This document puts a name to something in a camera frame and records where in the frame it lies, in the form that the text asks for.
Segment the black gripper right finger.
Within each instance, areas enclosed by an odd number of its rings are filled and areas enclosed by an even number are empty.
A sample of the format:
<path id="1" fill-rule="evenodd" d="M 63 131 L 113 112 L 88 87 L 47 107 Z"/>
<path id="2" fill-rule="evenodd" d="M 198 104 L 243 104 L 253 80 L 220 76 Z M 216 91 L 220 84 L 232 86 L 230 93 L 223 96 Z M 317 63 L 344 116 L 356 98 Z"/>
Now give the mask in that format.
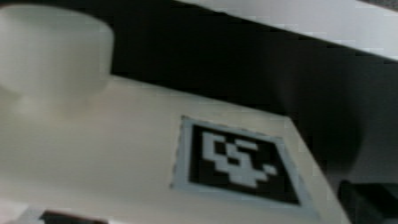
<path id="1" fill-rule="evenodd" d="M 398 224 L 398 183 L 342 181 L 337 199 L 351 224 Z"/>

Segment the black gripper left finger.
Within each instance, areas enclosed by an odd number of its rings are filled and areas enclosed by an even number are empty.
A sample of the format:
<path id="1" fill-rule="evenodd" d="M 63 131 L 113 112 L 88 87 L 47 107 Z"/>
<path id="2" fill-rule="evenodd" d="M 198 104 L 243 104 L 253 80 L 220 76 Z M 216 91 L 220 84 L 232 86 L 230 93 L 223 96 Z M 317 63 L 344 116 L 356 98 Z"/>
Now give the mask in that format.
<path id="1" fill-rule="evenodd" d="M 38 220 L 44 224 L 108 224 L 102 219 L 86 218 L 54 211 L 46 211 L 38 216 Z"/>

